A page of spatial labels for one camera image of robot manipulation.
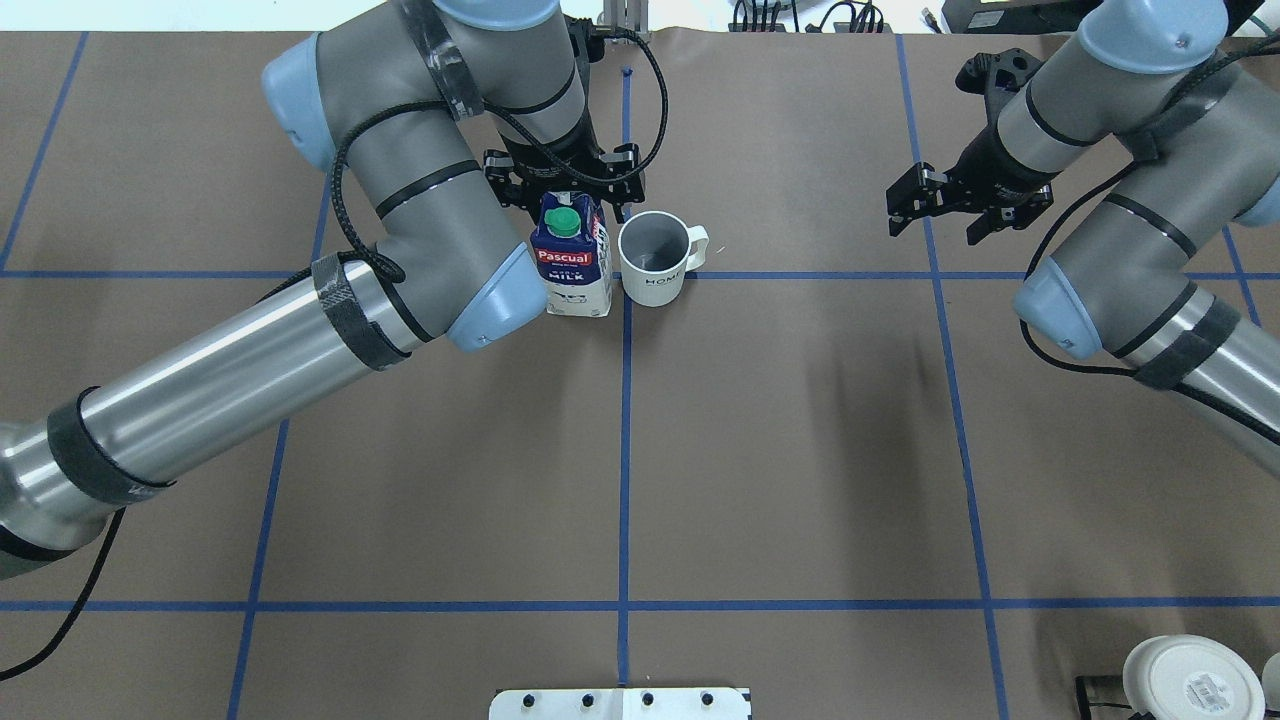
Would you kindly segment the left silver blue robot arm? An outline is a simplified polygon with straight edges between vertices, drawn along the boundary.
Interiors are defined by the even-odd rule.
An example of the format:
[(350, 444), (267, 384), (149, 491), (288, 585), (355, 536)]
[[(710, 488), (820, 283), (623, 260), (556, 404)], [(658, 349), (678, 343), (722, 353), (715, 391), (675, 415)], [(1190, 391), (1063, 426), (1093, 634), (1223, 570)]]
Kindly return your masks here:
[(588, 45), (558, 1), (387, 1), (274, 59), (261, 86), (298, 151), (355, 176), (385, 237), (44, 420), (3, 425), (3, 577), (92, 542), (110, 514), (443, 337), (475, 351), (543, 314), (506, 208), (584, 190), (636, 202), (632, 145), (603, 152)]

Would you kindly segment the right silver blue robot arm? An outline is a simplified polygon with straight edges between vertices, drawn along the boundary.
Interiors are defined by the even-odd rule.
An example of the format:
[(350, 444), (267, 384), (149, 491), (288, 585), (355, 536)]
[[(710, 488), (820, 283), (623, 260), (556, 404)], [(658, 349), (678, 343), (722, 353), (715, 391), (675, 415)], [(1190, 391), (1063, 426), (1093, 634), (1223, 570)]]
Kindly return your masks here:
[(1115, 138), (1130, 161), (1084, 195), (1094, 209), (1055, 249), (1041, 243), (1014, 299), (1021, 333), (1069, 355), (1062, 368), (1179, 395), (1257, 464), (1277, 471), (1277, 340), (1184, 268), (1225, 225), (1277, 222), (1277, 91), (1233, 53), (1229, 1), (1103, 1), (1046, 61), (980, 53), (956, 86), (986, 102), (986, 127), (955, 165), (920, 161), (886, 192), (888, 229), (968, 213), (968, 243), (1025, 229), (1052, 182)]

